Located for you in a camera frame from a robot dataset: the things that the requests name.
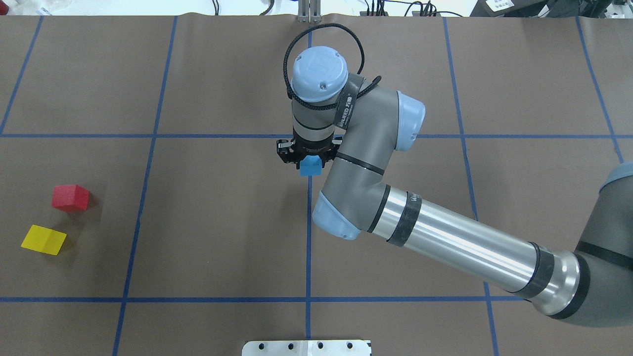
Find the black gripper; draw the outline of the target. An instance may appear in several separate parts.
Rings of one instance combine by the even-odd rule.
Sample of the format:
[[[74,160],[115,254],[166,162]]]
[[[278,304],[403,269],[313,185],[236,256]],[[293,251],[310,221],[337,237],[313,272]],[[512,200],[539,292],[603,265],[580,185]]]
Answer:
[[[333,161],[342,144],[342,137],[329,137],[317,142],[299,140],[297,137],[276,140],[276,153],[285,164],[300,163],[308,156],[318,156],[321,166]]]

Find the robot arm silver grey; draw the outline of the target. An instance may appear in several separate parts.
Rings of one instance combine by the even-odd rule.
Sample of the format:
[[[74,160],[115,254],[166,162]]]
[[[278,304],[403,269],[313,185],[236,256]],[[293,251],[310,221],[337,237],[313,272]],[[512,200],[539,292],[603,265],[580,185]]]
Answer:
[[[312,219],[333,236],[376,234],[522,298],[569,324],[632,324],[632,163],[610,172],[573,251],[553,251],[462,216],[383,181],[394,151],[409,150],[425,106],[366,85],[326,46],[303,50],[285,79],[293,138],[278,155],[301,165],[332,160]]]

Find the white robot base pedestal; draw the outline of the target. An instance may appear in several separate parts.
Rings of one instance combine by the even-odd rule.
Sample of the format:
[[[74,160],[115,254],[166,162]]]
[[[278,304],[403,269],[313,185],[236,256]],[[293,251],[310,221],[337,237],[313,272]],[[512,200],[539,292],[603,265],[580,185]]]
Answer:
[[[242,356],[371,356],[366,340],[276,340],[247,342]]]

